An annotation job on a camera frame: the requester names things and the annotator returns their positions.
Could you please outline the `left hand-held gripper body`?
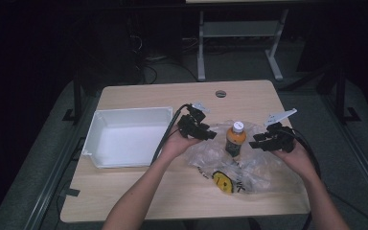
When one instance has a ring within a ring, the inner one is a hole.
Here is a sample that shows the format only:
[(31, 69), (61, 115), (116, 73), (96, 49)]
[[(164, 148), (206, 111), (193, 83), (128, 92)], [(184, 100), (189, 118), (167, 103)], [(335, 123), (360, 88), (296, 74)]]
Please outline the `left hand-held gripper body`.
[(204, 130), (201, 124), (203, 124), (202, 121), (206, 118), (206, 115), (192, 104), (185, 104), (185, 107), (188, 114), (183, 115), (177, 123), (180, 134), (185, 138), (191, 136), (201, 139), (201, 131)]

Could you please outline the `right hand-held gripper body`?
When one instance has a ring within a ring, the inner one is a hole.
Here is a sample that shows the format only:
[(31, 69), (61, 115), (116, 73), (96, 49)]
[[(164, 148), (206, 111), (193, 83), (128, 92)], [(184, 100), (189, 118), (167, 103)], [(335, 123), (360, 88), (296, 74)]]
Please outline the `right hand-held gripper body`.
[(285, 152), (292, 152), (294, 150), (293, 140), (295, 134), (288, 126), (283, 126), (281, 122), (289, 116), (297, 112), (296, 108), (279, 113), (271, 113), (264, 126), (267, 133), (265, 134), (267, 140), (265, 142), (264, 150), (274, 151), (282, 150)]

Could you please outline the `orange drink bottle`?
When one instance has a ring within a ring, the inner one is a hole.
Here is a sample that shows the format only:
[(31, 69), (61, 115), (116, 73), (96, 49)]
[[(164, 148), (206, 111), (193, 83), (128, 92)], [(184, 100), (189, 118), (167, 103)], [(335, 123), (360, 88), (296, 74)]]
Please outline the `orange drink bottle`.
[(242, 144), (246, 140), (247, 134), (244, 130), (244, 123), (235, 122), (226, 132), (225, 150), (233, 157), (241, 154)]

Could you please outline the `clear plastic bag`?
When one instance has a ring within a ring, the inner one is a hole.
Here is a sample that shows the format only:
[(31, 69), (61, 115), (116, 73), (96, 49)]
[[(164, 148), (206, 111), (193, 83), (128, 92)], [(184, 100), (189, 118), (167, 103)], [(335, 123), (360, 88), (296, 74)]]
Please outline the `clear plastic bag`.
[(300, 193), (301, 178), (269, 151), (252, 149), (253, 135), (264, 131), (261, 126), (243, 122), (246, 139), (240, 154), (232, 156), (226, 149), (226, 132), (234, 121), (211, 125), (217, 136), (202, 141), (184, 153), (189, 166), (210, 179), (226, 194)]

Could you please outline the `person's left hand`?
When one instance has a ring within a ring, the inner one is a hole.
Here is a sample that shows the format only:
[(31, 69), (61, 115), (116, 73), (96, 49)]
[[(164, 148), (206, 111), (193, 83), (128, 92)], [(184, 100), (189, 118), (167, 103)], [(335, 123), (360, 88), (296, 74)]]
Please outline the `person's left hand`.
[(172, 162), (189, 147), (198, 143), (200, 143), (199, 139), (183, 137), (179, 132), (178, 126), (174, 126), (159, 154), (159, 159)]

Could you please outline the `person's right hand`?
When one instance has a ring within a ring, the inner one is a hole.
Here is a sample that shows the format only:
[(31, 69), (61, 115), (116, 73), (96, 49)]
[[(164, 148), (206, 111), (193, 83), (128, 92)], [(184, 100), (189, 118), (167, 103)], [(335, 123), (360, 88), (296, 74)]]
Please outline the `person's right hand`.
[(289, 168), (297, 173), (304, 181), (313, 180), (317, 177), (314, 165), (312, 164), (306, 149), (296, 140), (293, 141), (292, 152), (275, 150), (273, 154), (284, 161)]

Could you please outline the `white plastic bin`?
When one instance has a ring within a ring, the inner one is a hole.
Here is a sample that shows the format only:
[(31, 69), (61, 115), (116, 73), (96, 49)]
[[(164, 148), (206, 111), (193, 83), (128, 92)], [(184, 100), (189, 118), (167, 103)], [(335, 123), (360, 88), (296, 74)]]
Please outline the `white plastic bin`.
[(146, 167), (173, 118), (171, 107), (97, 110), (81, 154), (95, 167)]

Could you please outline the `black metal stand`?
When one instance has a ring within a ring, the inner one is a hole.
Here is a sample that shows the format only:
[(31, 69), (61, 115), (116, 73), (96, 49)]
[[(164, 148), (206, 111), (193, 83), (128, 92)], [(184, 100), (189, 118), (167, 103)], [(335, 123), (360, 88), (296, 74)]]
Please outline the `black metal stand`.
[(73, 99), (74, 99), (74, 107), (66, 111), (62, 120), (67, 121), (67, 122), (72, 122), (75, 125), (79, 122), (80, 117), (81, 117), (81, 112), (82, 112), (81, 83), (79, 80), (78, 73), (76, 73), (73, 76)]
[(345, 106), (346, 76), (343, 68), (337, 69), (335, 87), (334, 112), (337, 120), (343, 125), (348, 122), (360, 122), (356, 110), (353, 107)]

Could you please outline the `white metal desk frame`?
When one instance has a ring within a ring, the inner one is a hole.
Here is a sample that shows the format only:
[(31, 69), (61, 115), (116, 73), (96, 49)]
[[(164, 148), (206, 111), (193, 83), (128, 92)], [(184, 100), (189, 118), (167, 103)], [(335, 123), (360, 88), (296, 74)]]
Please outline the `white metal desk frame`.
[(275, 55), (288, 17), (288, 9), (283, 9), (277, 20), (214, 20), (205, 19), (205, 11), (199, 12), (197, 76), (206, 80), (204, 62), (204, 39), (222, 37), (271, 37), (272, 44), (264, 51), (272, 75), (276, 81), (283, 79)]

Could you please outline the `grey metal floor rail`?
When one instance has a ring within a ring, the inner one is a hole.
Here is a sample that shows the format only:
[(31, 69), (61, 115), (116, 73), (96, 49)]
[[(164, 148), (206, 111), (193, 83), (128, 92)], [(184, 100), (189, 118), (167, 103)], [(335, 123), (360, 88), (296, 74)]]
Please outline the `grey metal floor rail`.
[(51, 168), (49, 177), (46, 180), (41, 193), (38, 195), (32, 213), (30, 214), (24, 230), (39, 230), (47, 214), (47, 210), (55, 196), (58, 185), (64, 176), (74, 149), (79, 146), (80, 138), (87, 132), (88, 123), (97, 107), (99, 98), (87, 97), (82, 101), (82, 113), (80, 119), (70, 126), (67, 134), (63, 138), (64, 143), (61, 149), (56, 151), (56, 161)]
[(332, 120), (341, 135), (343, 136), (345, 142), (351, 149), (353, 156), (358, 164), (358, 167), (363, 174), (366, 182), (368, 183), (368, 159), (366, 158), (363, 149), (359, 146), (358, 142), (354, 138), (352, 131), (349, 130), (348, 127), (344, 125), (341, 120), (335, 115), (334, 105), (332, 104), (332, 101), (327, 96), (321, 96), (321, 101), (332, 116)]

